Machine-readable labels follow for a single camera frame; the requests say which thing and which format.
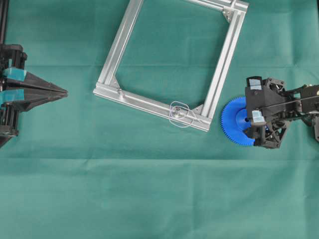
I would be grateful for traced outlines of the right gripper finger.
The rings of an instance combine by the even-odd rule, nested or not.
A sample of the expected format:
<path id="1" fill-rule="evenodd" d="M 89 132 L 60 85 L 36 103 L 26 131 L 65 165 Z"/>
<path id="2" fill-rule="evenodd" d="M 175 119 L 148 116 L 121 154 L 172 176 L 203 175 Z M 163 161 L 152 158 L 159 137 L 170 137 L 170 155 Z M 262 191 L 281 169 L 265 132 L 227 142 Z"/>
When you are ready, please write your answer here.
<path id="1" fill-rule="evenodd" d="M 247 78 L 247 87 L 251 90 L 262 90 L 262 77 L 252 76 Z"/>
<path id="2" fill-rule="evenodd" d="M 245 134 L 254 139 L 254 146 L 262 146 L 265 143 L 265 119 L 261 111 L 253 110 L 250 119 L 250 127 L 245 130 Z"/>

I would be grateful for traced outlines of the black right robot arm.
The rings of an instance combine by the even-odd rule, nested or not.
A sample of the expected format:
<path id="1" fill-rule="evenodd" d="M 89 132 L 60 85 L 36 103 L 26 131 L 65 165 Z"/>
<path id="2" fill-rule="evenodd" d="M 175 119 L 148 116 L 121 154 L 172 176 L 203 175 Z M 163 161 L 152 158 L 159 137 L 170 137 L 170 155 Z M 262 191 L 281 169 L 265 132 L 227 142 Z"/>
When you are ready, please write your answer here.
<path id="1" fill-rule="evenodd" d="M 319 139 L 318 85 L 303 85 L 287 91 L 282 80 L 253 76 L 247 78 L 245 97 L 251 126 L 243 132 L 255 140 L 255 146 L 279 148 L 295 120 L 313 127 L 315 139 Z"/>

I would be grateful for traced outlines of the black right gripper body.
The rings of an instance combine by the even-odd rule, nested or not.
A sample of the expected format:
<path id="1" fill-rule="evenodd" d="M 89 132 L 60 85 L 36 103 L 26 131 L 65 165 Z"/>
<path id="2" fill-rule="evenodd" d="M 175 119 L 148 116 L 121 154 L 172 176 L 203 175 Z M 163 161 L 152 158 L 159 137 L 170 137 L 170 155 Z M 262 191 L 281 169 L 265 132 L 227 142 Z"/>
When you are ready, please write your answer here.
<path id="1" fill-rule="evenodd" d="M 248 120 L 252 111 L 259 110 L 265 119 L 267 149 L 279 148 L 291 122 L 302 119 L 293 93 L 286 93 L 285 82 L 274 78 L 262 79 L 262 90 L 245 88 Z"/>

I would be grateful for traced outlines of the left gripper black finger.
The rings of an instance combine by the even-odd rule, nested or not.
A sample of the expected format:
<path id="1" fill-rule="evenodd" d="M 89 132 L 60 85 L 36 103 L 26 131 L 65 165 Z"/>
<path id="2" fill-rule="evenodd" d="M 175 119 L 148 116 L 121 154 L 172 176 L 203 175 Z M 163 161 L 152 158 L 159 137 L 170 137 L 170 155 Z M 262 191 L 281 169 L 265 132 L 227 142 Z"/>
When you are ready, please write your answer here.
<path id="1" fill-rule="evenodd" d="M 14 67 L 7 68 L 3 71 L 3 76 L 6 79 L 6 88 L 25 88 L 25 89 L 36 89 L 45 90 L 52 92 L 59 92 L 67 94 L 68 91 L 58 87 L 57 85 L 47 82 L 36 75 Z"/>
<path id="2" fill-rule="evenodd" d="M 45 90 L 5 90 L 0 93 L 0 106 L 12 105 L 20 112 L 27 112 L 32 108 L 67 97 L 68 93 Z"/>

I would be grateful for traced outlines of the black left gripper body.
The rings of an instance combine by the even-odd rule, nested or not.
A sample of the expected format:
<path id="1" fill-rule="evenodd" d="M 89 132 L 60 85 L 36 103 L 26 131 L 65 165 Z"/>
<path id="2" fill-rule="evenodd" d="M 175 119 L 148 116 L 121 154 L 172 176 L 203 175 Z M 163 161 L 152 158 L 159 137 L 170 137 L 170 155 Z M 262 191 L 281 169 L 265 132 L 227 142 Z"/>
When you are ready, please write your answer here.
<path id="1" fill-rule="evenodd" d="M 24 81 L 27 55 L 20 45 L 0 45 L 0 135 L 18 135 L 19 110 L 13 103 L 24 100 L 24 89 L 14 86 Z"/>

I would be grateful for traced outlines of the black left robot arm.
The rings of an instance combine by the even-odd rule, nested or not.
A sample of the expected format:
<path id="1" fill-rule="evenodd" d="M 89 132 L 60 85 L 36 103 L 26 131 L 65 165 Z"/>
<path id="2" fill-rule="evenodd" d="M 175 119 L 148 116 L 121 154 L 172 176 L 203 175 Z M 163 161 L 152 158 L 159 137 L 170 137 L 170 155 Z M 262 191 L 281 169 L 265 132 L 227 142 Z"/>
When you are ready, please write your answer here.
<path id="1" fill-rule="evenodd" d="M 0 2 L 0 143 L 18 136 L 21 112 L 67 97 L 68 91 L 24 69 L 27 54 L 18 44 L 5 44 L 9 1 Z"/>

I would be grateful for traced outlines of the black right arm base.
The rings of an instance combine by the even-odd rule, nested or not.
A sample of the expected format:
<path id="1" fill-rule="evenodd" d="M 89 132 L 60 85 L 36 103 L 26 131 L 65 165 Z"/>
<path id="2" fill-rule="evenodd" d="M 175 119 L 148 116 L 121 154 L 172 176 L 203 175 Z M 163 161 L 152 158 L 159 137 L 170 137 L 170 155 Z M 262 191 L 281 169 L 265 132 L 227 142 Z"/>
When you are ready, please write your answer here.
<path id="1" fill-rule="evenodd" d="M 319 115 L 312 115 L 311 126 L 314 128 L 315 139 L 319 142 Z"/>

